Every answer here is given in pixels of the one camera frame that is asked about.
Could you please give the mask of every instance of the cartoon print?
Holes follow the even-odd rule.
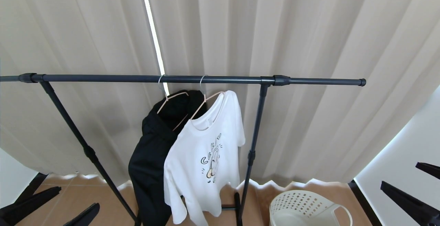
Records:
[[[209,179],[208,183],[211,183],[211,178],[213,183],[216,182],[216,173],[220,159],[219,148],[223,148],[223,146],[220,144],[220,137],[221,133],[217,136],[214,143],[211,143],[211,152],[208,153],[207,157],[203,157],[200,160],[201,164],[206,165],[209,163],[209,170],[206,173],[206,177]]]

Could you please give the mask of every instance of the clothes hanger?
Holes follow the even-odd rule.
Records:
[[[200,79],[200,83],[199,83],[199,85],[200,85],[200,91],[201,91],[201,82],[202,82],[202,80],[203,80],[204,77],[206,77],[206,75],[204,75],[204,76],[201,77],[201,79]],[[191,116],[190,120],[192,120],[192,119],[194,118],[194,116],[196,115],[196,113],[201,109],[201,107],[203,106],[203,104],[206,103],[207,100],[213,98],[214,96],[218,95],[219,93],[224,93],[224,91],[217,92],[217,93],[213,94],[212,96],[210,96],[210,97],[208,97],[208,98],[206,98],[206,92],[203,93],[203,102],[200,104],[200,106],[198,107],[198,109],[195,110],[195,112],[194,112],[194,114]]]
[[[164,107],[164,105],[166,104],[166,102],[167,102],[169,99],[174,98],[174,97],[176,97],[176,96],[178,96],[178,95],[181,95],[181,94],[186,94],[187,96],[190,96],[190,95],[189,95],[188,93],[186,93],[186,92],[177,93],[177,94],[172,95],[172,96],[167,96],[167,95],[166,95],[166,92],[165,92],[165,88],[162,89],[162,88],[160,87],[160,82],[161,82],[161,79],[162,79],[163,76],[165,76],[165,74],[163,74],[163,75],[159,78],[159,81],[157,82],[157,85],[159,86],[159,88],[160,88],[161,90],[163,90],[163,92],[164,92],[164,94],[165,94],[165,101],[164,101],[164,103],[162,103],[162,106],[161,106],[161,107],[159,108],[159,110],[157,111],[157,114],[159,114],[159,112],[162,110],[162,108]],[[180,122],[177,124],[177,126],[173,129],[173,132],[174,132],[175,129],[177,129],[177,127],[180,126],[180,124],[184,121],[184,119],[185,119],[186,117],[188,117],[188,114],[186,114],[185,117],[182,119],[182,121],[180,121]]]

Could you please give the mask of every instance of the black jacket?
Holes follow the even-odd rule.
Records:
[[[169,99],[158,115],[164,98],[143,119],[142,137],[130,159],[129,174],[145,226],[164,226],[171,216],[171,208],[164,202],[165,158],[177,135],[203,102],[203,94],[198,90],[181,90],[177,93],[181,92],[189,96],[183,94]],[[206,110],[204,104],[194,118],[200,117]]]

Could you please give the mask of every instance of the laundry basket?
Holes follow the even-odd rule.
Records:
[[[316,193],[291,190],[276,196],[269,208],[271,226],[339,226],[334,211],[342,207],[350,218],[350,212],[342,205]]]

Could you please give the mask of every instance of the curtain fold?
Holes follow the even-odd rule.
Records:
[[[2,75],[158,75],[143,0],[0,0]],[[52,83],[116,184],[163,97],[155,84]],[[1,148],[42,172],[95,173],[93,164],[38,84],[1,83]]]
[[[367,79],[363,88],[269,89],[251,177],[280,185],[350,181],[426,101],[440,83],[433,2],[150,0],[168,74]],[[239,97],[248,143],[240,150],[243,176],[259,88],[206,88]]]

